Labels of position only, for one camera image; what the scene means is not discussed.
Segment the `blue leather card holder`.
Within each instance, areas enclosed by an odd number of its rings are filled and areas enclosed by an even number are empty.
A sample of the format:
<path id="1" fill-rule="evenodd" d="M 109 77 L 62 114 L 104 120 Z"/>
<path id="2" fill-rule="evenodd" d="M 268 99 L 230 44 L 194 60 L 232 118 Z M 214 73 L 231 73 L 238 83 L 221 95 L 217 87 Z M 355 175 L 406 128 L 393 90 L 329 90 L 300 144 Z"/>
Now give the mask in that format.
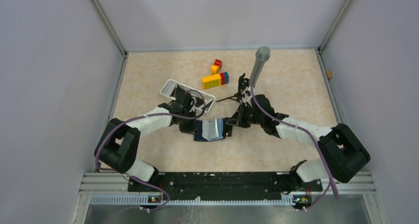
<path id="1" fill-rule="evenodd" d="M 226 124 L 227 118 L 207 120 L 197 120 L 197 133 L 194 135 L 194 141 L 213 142 L 223 140 L 232 135 L 233 126 Z"/>

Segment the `black mini tripod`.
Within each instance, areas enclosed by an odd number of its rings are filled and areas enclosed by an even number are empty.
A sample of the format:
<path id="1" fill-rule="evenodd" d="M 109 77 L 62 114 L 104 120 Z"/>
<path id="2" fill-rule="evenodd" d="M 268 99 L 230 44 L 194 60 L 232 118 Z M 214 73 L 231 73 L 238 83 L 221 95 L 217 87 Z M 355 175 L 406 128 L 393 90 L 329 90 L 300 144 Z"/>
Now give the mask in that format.
<path id="1" fill-rule="evenodd" d="M 239 77 L 238 80 L 238 92 L 235 93 L 232 96 L 228 96 L 223 99 L 219 99 L 216 102 L 221 102 L 225 100 L 233 100 L 235 102 L 238 102 L 240 104 L 242 103 L 248 103 L 248 101 L 251 99 L 251 92 L 250 92 L 250 83 L 249 78 L 246 78 L 246 74 L 244 73 L 242 76 Z"/>

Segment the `grey microphone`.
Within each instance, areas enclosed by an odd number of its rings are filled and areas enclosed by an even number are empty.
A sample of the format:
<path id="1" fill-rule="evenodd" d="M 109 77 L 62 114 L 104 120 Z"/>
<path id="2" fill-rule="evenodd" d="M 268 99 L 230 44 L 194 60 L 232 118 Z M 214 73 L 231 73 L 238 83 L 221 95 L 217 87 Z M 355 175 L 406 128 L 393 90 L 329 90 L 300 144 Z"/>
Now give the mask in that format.
<path id="1" fill-rule="evenodd" d="M 270 59 L 271 50 L 268 46 L 261 46 L 255 53 L 255 62 L 252 68 L 249 84 L 255 86 L 265 63 Z"/>

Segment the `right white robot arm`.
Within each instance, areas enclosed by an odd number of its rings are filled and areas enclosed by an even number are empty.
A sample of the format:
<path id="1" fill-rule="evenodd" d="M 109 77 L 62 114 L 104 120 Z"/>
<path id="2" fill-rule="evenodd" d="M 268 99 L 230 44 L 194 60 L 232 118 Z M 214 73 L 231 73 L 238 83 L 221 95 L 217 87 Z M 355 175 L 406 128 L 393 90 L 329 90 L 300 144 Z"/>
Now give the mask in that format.
<path id="1" fill-rule="evenodd" d="M 241 128 L 259 125 L 268 135 L 291 139 L 317 150 L 318 159 L 301 161 L 292 167 L 290 185 L 295 190 L 304 190 L 316 179 L 348 183 L 371 160 L 369 152 L 346 124 L 324 127 L 293 119 L 275 112 L 263 94 L 251 96 L 247 91 L 230 99 L 238 102 L 239 107 L 227 124 Z"/>

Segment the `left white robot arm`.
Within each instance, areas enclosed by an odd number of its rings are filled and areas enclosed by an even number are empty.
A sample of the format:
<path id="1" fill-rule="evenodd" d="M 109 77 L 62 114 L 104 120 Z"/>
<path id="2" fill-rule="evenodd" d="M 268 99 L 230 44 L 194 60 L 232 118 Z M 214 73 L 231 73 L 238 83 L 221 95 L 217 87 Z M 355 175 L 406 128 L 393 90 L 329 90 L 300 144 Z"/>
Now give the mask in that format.
<path id="1" fill-rule="evenodd" d="M 195 89 L 175 92 L 170 103 L 162 103 L 152 111 L 127 120 L 111 119 L 94 151 L 94 162 L 98 169 L 101 163 L 107 165 L 107 171 L 138 179 L 147 191 L 158 186 L 158 170 L 137 156 L 141 139 L 166 127 L 178 125 L 181 133 L 195 135 L 196 121 L 203 116 L 198 114 L 194 96 L 204 96 Z"/>

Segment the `white rectangular tray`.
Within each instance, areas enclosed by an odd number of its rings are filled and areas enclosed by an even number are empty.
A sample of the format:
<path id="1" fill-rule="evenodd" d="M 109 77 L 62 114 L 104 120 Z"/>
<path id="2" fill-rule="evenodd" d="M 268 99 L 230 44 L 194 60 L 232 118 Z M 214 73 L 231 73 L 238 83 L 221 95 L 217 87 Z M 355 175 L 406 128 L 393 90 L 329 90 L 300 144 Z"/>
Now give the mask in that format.
<path id="1" fill-rule="evenodd" d="M 193 110 L 198 113 L 201 113 L 202 111 L 204 111 L 204 113 L 209 113 L 212 105 L 216 101 L 214 95 L 187 86 L 173 79 L 168 79 L 160 89 L 160 95 L 169 100 L 178 99 L 182 94 L 186 94 L 193 99 Z"/>

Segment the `yellow toy block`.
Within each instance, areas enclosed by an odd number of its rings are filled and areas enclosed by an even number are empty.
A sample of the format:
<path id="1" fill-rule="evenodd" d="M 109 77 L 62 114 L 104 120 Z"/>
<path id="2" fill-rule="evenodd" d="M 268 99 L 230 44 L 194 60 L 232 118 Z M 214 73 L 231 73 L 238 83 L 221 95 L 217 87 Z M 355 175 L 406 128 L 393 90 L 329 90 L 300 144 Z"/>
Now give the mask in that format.
<path id="1" fill-rule="evenodd" d="M 202 77 L 202 88 L 204 90 L 218 87 L 221 85 L 221 76 L 219 74 Z"/>

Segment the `red blue toy block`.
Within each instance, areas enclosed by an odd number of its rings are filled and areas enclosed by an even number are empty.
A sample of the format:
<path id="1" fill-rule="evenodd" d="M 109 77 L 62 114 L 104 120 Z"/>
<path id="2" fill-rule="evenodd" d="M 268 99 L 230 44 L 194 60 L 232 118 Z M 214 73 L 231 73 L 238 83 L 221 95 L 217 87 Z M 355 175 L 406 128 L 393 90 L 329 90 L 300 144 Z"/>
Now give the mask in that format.
<path id="1" fill-rule="evenodd" d="M 220 85 L 225 85 L 229 83 L 229 75 L 227 72 L 219 73 L 220 76 Z"/>

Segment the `small orange toy block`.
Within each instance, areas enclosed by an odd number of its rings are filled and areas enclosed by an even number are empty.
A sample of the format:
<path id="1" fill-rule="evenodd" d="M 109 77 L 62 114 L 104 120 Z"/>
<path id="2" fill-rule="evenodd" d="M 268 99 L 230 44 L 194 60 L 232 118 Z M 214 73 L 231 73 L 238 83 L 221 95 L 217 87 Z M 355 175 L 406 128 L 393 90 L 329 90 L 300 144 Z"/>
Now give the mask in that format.
<path id="1" fill-rule="evenodd" d="M 211 71 L 211 74 L 212 74 L 212 75 L 216 75 L 216 74 L 218 74 L 218 73 L 219 73 L 219 66 L 218 66 L 218 65 L 213 64 L 213 65 L 211 66 L 210 71 Z"/>

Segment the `small red toy block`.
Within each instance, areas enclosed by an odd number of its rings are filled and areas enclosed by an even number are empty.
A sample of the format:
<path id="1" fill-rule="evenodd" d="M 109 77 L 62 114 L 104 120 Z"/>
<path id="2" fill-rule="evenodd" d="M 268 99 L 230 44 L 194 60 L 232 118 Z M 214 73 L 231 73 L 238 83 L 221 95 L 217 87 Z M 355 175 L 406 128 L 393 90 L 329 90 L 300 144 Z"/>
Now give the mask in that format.
<path id="1" fill-rule="evenodd" d="M 220 70 L 222 68 L 222 60 L 216 59 L 214 61 L 214 66 L 216 66 L 218 70 Z"/>

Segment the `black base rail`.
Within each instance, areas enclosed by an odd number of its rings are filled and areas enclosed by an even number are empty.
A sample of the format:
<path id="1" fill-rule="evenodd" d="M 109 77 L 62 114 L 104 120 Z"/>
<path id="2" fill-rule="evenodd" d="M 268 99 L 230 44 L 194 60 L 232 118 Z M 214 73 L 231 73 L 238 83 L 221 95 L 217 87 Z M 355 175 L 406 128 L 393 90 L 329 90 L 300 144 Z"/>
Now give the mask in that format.
<path id="1" fill-rule="evenodd" d="M 149 183 L 166 191 L 172 201 L 279 200 L 292 192 L 323 190 L 319 179 L 305 183 L 289 172 L 166 172 Z"/>

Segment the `small brown wall object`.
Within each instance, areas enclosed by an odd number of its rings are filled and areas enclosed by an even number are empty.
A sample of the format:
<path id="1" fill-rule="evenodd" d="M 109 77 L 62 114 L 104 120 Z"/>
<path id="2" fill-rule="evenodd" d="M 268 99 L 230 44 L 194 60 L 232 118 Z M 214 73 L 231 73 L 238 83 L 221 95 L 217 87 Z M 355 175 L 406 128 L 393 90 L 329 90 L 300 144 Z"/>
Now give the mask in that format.
<path id="1" fill-rule="evenodd" d="M 326 77 L 327 77 L 328 80 L 333 78 L 333 74 L 332 74 L 331 70 L 326 70 L 325 74 L 326 74 Z"/>

